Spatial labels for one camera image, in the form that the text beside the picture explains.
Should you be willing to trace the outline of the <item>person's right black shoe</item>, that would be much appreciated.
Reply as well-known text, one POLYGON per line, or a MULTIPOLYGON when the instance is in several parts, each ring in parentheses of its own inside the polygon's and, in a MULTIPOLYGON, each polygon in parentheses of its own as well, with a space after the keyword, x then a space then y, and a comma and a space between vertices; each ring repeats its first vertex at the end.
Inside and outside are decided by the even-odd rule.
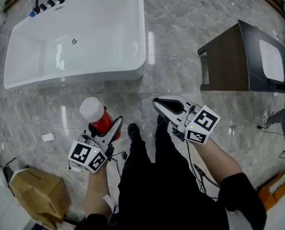
POLYGON ((158 127, 168 127, 168 122, 161 116, 161 115, 158 115, 157 117, 157 126, 158 127))

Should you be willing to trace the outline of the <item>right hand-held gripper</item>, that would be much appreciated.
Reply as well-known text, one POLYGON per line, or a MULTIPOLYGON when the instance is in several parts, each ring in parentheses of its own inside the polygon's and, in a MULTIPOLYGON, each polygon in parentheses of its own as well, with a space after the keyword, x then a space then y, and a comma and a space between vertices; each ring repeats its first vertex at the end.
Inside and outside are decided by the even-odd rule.
POLYGON ((153 107, 166 121, 177 126, 173 134, 181 141, 205 145, 220 121, 220 116, 206 105, 191 104, 180 95, 155 97, 153 107))

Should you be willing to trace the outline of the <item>person's black-clad body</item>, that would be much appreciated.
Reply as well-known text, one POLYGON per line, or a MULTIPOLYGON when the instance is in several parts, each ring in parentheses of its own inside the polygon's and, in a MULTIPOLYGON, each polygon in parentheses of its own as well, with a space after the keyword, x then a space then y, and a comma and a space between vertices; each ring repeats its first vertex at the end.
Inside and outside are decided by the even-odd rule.
POLYGON ((266 210, 248 177, 225 178, 213 200, 199 190, 167 129, 156 127, 155 162, 142 138, 131 141, 118 185, 118 214, 85 215, 75 230, 264 230, 266 210))

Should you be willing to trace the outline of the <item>large cardboard box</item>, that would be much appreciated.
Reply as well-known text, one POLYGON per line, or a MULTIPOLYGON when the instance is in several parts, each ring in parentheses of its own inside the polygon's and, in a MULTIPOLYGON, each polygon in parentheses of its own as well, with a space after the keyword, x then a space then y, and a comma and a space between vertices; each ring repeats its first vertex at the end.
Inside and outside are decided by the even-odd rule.
POLYGON ((62 177, 29 167, 14 173, 10 188, 20 205, 40 225, 57 230, 63 223, 71 199, 62 177))

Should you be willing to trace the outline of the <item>person's black shoe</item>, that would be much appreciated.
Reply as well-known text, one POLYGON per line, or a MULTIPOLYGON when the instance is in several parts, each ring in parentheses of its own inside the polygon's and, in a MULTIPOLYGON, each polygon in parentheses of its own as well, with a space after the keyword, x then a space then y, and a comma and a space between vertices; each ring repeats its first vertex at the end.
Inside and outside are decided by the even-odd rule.
POLYGON ((168 127, 168 122, 161 116, 161 115, 158 115, 157 117, 157 126, 158 127, 168 127))
POLYGON ((139 127, 135 123, 128 125, 128 135, 131 141, 141 139, 139 127))

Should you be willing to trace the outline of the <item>white sink basin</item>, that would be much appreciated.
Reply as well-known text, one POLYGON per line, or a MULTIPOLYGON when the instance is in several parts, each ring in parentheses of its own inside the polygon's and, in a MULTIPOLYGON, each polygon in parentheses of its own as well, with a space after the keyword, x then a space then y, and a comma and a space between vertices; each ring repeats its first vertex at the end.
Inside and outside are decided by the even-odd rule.
POLYGON ((259 41, 259 47, 265 76, 271 80, 284 82, 284 66, 280 51, 262 39, 259 41))

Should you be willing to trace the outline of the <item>orange box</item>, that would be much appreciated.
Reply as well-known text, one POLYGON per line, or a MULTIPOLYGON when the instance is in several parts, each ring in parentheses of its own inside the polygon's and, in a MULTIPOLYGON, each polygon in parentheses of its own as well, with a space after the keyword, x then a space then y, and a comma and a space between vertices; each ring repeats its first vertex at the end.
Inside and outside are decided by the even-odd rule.
POLYGON ((264 185, 258 192, 265 210, 273 208, 285 195, 285 170, 277 174, 270 182, 264 185))

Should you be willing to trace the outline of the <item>person's left forearm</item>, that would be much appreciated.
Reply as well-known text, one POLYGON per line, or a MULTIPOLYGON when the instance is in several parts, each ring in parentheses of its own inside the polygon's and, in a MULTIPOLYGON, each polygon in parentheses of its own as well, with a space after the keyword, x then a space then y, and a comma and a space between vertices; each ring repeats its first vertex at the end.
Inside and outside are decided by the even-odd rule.
POLYGON ((84 203, 86 216, 100 214, 106 218, 110 217, 112 210, 104 199, 106 195, 110 195, 107 182, 107 161, 96 173, 89 173, 84 203))

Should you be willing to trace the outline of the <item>person's right forearm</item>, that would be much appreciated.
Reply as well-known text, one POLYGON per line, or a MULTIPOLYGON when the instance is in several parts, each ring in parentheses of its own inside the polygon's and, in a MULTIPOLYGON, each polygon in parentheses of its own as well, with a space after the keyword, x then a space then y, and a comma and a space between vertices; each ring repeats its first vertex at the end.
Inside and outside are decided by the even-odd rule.
POLYGON ((225 178, 243 173, 239 163, 211 138, 204 145, 194 142, 192 144, 219 186, 225 178))

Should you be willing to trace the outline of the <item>person's left black shoe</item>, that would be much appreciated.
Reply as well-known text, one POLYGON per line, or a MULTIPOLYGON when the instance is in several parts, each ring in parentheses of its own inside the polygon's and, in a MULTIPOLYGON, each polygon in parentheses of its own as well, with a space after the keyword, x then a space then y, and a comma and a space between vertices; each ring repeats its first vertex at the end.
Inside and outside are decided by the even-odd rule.
POLYGON ((128 125, 128 135, 131 141, 141 139, 139 127, 135 123, 128 125))

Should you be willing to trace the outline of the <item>red bottle with white cap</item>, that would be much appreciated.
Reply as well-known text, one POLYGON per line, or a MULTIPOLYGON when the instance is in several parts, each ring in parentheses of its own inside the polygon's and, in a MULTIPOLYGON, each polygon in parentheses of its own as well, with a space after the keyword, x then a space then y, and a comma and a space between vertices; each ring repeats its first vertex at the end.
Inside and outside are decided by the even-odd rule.
POLYGON ((107 108, 104 107, 96 97, 86 98, 81 104, 79 111, 88 123, 91 123, 102 133, 102 135, 98 137, 104 137, 114 121, 107 112, 107 108))

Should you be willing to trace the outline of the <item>dark vanity cabinet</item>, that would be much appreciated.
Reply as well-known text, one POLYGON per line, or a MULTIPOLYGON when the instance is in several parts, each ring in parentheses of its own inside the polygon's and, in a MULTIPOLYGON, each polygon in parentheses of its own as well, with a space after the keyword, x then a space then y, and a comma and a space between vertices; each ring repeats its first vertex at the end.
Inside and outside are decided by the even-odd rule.
POLYGON ((215 39, 198 49, 206 54, 208 84, 201 91, 252 91, 285 93, 285 81, 268 79, 263 71, 259 41, 276 47, 285 74, 285 47, 262 30, 239 20, 215 39))

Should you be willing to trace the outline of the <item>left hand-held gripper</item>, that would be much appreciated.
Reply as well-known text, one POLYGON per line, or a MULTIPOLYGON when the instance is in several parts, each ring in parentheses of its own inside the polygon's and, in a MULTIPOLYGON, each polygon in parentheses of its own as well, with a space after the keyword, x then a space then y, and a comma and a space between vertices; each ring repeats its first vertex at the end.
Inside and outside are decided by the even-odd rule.
POLYGON ((68 160, 79 167, 96 173, 106 161, 111 160, 114 152, 112 142, 117 139, 123 125, 123 117, 116 118, 109 131, 103 135, 91 123, 88 129, 91 135, 82 133, 74 140, 68 155, 68 160))

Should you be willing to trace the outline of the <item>white bathtub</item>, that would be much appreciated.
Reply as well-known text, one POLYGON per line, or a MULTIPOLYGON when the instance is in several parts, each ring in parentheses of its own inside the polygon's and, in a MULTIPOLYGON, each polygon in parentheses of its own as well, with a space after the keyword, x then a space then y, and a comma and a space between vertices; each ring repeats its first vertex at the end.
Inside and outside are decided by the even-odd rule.
POLYGON ((14 26, 4 87, 139 79, 143 0, 65 0, 14 26))

